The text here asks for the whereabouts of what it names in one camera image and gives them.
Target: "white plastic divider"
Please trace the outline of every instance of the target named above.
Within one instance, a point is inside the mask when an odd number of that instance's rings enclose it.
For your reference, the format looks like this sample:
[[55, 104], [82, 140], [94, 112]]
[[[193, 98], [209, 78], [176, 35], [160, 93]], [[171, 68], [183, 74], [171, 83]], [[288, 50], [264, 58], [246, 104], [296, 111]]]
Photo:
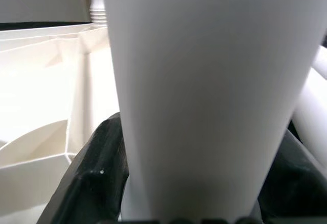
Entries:
[[35, 223], [76, 153], [119, 111], [107, 29], [57, 29], [0, 32], [8, 39], [0, 52], [0, 223]]
[[36, 28], [36, 29], [20, 29], [20, 30], [7, 30], [0, 31], [0, 39], [18, 39], [30, 38], [37, 36], [50, 36], [50, 35], [63, 35], [79, 33], [92, 27], [92, 24], [79, 24], [71, 26], [49, 27], [49, 28]]

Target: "white cylinder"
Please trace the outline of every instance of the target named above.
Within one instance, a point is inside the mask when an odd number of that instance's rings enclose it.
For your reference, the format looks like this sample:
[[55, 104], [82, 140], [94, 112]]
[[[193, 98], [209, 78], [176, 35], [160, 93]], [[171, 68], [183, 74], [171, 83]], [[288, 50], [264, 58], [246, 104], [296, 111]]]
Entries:
[[327, 168], [327, 80], [311, 68], [293, 114], [303, 145]]
[[92, 22], [97, 27], [107, 26], [107, 17], [104, 6], [104, 0], [91, 0], [90, 15]]
[[130, 170], [122, 218], [248, 215], [327, 0], [105, 0]]

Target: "white plastic pipe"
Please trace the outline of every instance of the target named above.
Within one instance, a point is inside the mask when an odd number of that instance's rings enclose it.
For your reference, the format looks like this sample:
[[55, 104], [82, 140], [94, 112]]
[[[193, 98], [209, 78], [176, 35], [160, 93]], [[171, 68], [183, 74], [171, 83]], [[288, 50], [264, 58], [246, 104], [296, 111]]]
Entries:
[[105, 0], [130, 170], [122, 218], [248, 215], [327, 0]]
[[311, 68], [293, 114], [301, 141], [327, 168], [327, 80]]

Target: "black plastic part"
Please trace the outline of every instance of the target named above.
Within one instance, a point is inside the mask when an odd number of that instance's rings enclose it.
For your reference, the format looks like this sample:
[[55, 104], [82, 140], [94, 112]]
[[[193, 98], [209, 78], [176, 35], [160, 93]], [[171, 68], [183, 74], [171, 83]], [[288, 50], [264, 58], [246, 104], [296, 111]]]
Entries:
[[190, 220], [184, 218], [178, 218], [172, 220], [169, 224], [193, 224]]
[[121, 120], [115, 114], [76, 155], [37, 223], [117, 220], [127, 177]]
[[258, 200], [264, 222], [273, 217], [327, 216], [326, 174], [289, 131]]
[[204, 219], [201, 224], [228, 224], [228, 222], [223, 219]]
[[327, 48], [327, 35], [325, 35], [321, 45]]
[[262, 221], [251, 217], [244, 217], [240, 218], [235, 224], [262, 224]]
[[97, 224], [160, 224], [159, 221], [115, 221], [115, 220], [104, 220], [101, 222], [98, 222]]
[[326, 224], [326, 217], [311, 218], [276, 218], [266, 222], [266, 224]]
[[300, 136], [298, 135], [297, 133], [297, 130], [294, 126], [294, 123], [293, 121], [291, 120], [290, 123], [288, 124], [288, 127], [287, 129], [296, 137], [297, 140], [299, 140], [299, 142], [302, 143], [301, 139], [300, 139]]

